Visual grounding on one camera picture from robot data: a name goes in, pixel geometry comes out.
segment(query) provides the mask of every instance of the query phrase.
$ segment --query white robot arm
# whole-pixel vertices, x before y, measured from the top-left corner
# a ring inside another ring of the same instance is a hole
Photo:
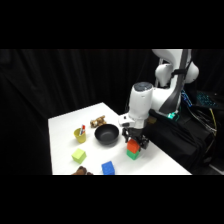
[[[191,63],[191,49],[152,49],[155,55],[170,64],[160,65],[156,77],[161,87],[170,82],[169,88],[155,88],[147,82],[137,83],[132,87],[129,112],[119,117],[119,124],[124,127],[123,135],[128,142],[134,139],[141,148],[146,148],[148,139],[142,136],[147,124],[149,110],[168,115],[176,112],[181,102],[181,90],[185,83],[197,79],[199,70]]]

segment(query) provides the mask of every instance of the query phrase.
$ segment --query white table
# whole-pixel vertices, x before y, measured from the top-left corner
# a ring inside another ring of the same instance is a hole
[[[95,138],[95,129],[91,129],[90,120],[105,115],[108,124],[116,125],[120,130],[118,142],[110,146],[101,145]],[[86,125],[87,140],[79,144],[73,132]],[[171,159],[153,143],[142,150],[137,160],[127,155],[127,144],[121,135],[118,115],[104,103],[49,119],[51,159],[53,175],[71,175],[80,166],[71,155],[77,148],[84,150],[87,158],[82,163],[94,175],[103,175],[101,165],[112,161],[116,175],[191,175],[177,162]]]

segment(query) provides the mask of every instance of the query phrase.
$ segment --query black curtain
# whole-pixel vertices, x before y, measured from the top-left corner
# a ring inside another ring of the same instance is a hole
[[[223,60],[223,49],[198,51],[199,88],[224,93]],[[124,113],[158,63],[145,49],[0,50],[1,174],[51,174],[48,119],[100,102]]]

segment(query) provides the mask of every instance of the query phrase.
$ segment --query red cube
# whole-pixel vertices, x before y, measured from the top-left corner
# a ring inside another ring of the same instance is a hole
[[[131,139],[129,142],[128,142],[128,145],[127,145],[127,149],[136,154],[138,152],[138,150],[140,149],[140,146],[139,144],[134,140],[134,139]]]

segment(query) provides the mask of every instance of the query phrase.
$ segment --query green cube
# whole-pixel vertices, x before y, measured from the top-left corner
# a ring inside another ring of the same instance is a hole
[[[82,164],[82,162],[84,161],[84,159],[86,158],[86,152],[84,152],[81,149],[77,149],[73,154],[72,154],[72,158],[74,161],[76,161],[79,164]]]
[[[136,153],[134,154],[133,152],[127,150],[127,155],[128,155],[131,159],[136,160],[137,157],[138,157],[138,155],[139,155],[139,151],[136,152]]]

